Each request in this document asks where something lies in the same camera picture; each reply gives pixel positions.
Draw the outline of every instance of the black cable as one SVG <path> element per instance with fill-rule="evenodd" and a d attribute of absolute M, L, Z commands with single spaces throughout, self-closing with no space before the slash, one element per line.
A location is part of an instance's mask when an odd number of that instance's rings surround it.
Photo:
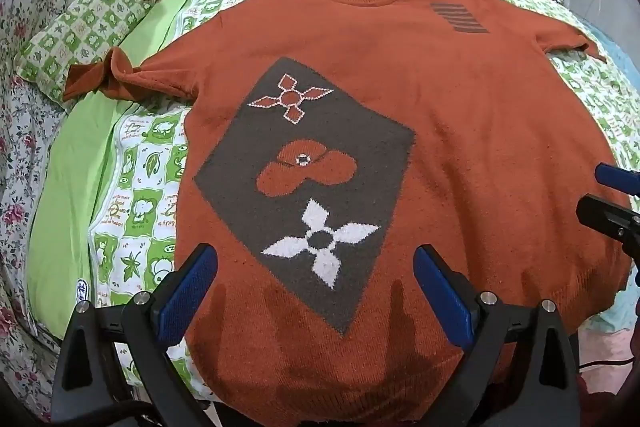
<path fill-rule="evenodd" d="M 595 362 L 583 363 L 578 369 L 586 369 L 593 365 L 627 365 L 636 361 L 635 357 L 631 357 L 628 360 L 596 360 Z"/>

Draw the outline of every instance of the orange flower motif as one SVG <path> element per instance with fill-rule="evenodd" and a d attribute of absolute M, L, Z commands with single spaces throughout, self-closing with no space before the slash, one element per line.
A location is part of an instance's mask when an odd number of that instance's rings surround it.
<path fill-rule="evenodd" d="M 345 183 L 356 169 L 356 160 L 344 152 L 328 150 L 314 140 L 295 140 L 258 174 L 256 186 L 270 198 L 287 196 L 308 179 L 322 185 Z"/>

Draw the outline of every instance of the white flower motif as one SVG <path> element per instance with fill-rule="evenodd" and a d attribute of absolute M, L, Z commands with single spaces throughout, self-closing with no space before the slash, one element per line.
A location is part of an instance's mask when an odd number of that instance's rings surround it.
<path fill-rule="evenodd" d="M 340 259 L 334 255 L 334 250 L 338 243 L 357 245 L 380 227 L 361 223 L 347 223 L 338 230 L 333 230 L 326 226 L 328 217 L 329 212 L 314 200 L 309 200 L 305 212 L 302 214 L 302 221 L 309 229 L 305 237 L 290 237 L 287 235 L 263 250 L 262 253 L 264 255 L 282 257 L 283 259 L 292 259 L 303 251 L 308 251 L 316 256 L 312 268 L 313 272 L 327 286 L 334 288 L 335 280 L 340 272 Z M 314 234 L 322 232 L 323 234 L 319 235 L 325 235 L 327 240 L 329 240 L 330 236 L 329 245 L 322 248 L 313 247 L 309 240 Z"/>

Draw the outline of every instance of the blue gripper pad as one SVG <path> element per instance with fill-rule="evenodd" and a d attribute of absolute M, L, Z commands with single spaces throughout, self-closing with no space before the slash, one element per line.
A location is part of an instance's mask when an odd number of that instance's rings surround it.
<path fill-rule="evenodd" d="M 158 310 L 156 338 L 160 346 L 180 344 L 217 272 L 216 250 L 209 245 L 199 245 L 180 270 L 169 274 L 158 286 L 154 296 L 165 281 L 167 285 L 163 289 L 173 290 Z"/>
<path fill-rule="evenodd" d="M 601 163 L 596 167 L 596 181 L 600 185 L 615 188 L 625 194 L 640 194 L 640 176 L 637 172 L 625 171 L 619 167 Z"/>
<path fill-rule="evenodd" d="M 447 266 L 440 269 L 425 247 L 415 251 L 415 279 L 427 297 L 442 330 L 451 344 L 468 349 L 474 342 L 472 315 L 451 282 L 447 280 L 443 270 L 450 272 Z"/>

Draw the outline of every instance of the white petal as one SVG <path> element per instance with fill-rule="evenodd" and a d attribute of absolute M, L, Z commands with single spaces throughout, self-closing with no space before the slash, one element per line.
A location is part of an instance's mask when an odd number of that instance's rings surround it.
<path fill-rule="evenodd" d="M 305 213 L 302 214 L 302 221 L 312 232 L 317 232 L 324 228 L 327 217 L 329 217 L 329 213 L 322 206 L 314 200 L 309 200 Z"/>
<path fill-rule="evenodd" d="M 285 259 L 291 259 L 297 256 L 308 248 L 306 239 L 303 237 L 285 237 L 276 243 L 273 243 L 269 248 L 262 250 L 265 255 L 274 255 L 276 257 L 284 257 Z"/>
<path fill-rule="evenodd" d="M 340 271 L 340 259 L 332 254 L 328 248 L 322 248 L 316 255 L 313 271 L 327 286 L 333 289 L 335 279 Z"/>
<path fill-rule="evenodd" d="M 349 243 L 350 245 L 356 245 L 362 241 L 365 237 L 375 232 L 380 227 L 374 225 L 361 225 L 360 223 L 347 223 L 343 227 L 340 227 L 334 233 L 334 239 L 338 243 Z"/>

